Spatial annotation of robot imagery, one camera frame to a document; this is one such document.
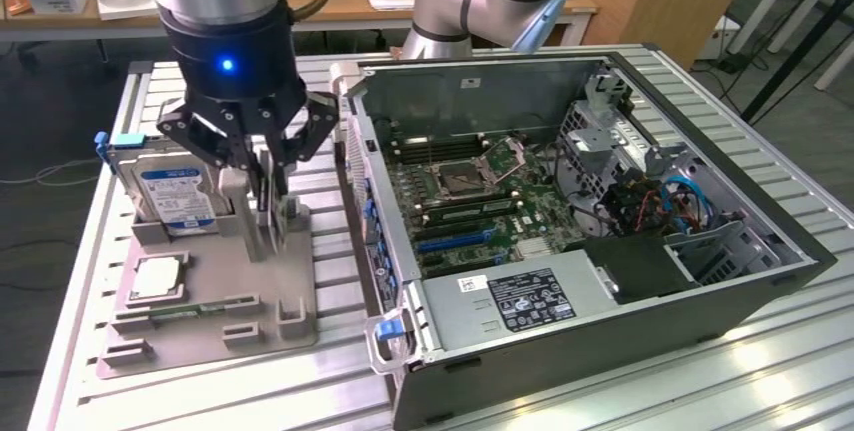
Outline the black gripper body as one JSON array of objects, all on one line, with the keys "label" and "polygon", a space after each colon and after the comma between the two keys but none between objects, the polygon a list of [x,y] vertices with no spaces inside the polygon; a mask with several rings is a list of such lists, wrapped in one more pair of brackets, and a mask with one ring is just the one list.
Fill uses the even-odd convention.
[{"label": "black gripper body", "polygon": [[244,133],[284,136],[284,129],[305,103],[292,44],[290,9],[277,0],[244,22],[201,23],[160,10],[196,111],[217,111],[210,104],[237,106]]}]

